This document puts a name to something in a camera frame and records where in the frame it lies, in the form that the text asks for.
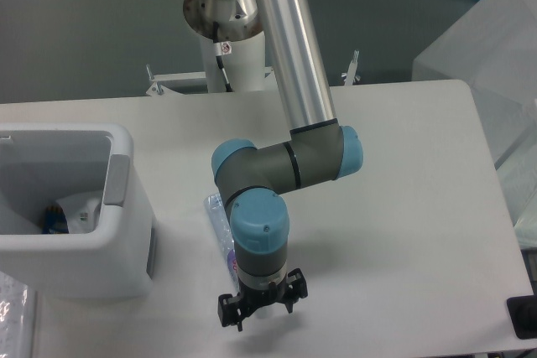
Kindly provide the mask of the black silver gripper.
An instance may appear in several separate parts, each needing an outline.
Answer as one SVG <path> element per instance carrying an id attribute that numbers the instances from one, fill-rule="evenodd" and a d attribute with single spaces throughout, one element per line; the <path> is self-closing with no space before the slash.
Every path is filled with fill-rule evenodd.
<path id="1" fill-rule="evenodd" d="M 223 328 L 236 326 L 242 331 L 242 322 L 254 312 L 272 304 L 283 304 L 289 314 L 294 305 L 308 297 L 307 282 L 300 268 L 288 273 L 287 267 L 266 276 L 254 276 L 237 268 L 239 293 L 222 294 L 217 300 L 217 313 Z"/>

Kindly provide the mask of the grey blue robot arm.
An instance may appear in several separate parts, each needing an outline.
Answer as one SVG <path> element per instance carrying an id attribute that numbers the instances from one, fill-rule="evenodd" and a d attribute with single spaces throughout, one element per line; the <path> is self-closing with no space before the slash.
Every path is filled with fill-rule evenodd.
<path id="1" fill-rule="evenodd" d="M 307 0 L 184 0 L 190 26 L 209 40 L 222 84 L 235 46 L 263 34 L 290 139 L 266 148 L 234 139 L 212 154 L 237 262 L 237 294 L 217 302 L 222 326 L 241 326 L 258 309 L 292 310 L 308 294 L 301 270 L 287 268 L 290 219 L 283 194 L 356 173 L 363 164 L 356 131 L 335 113 Z"/>

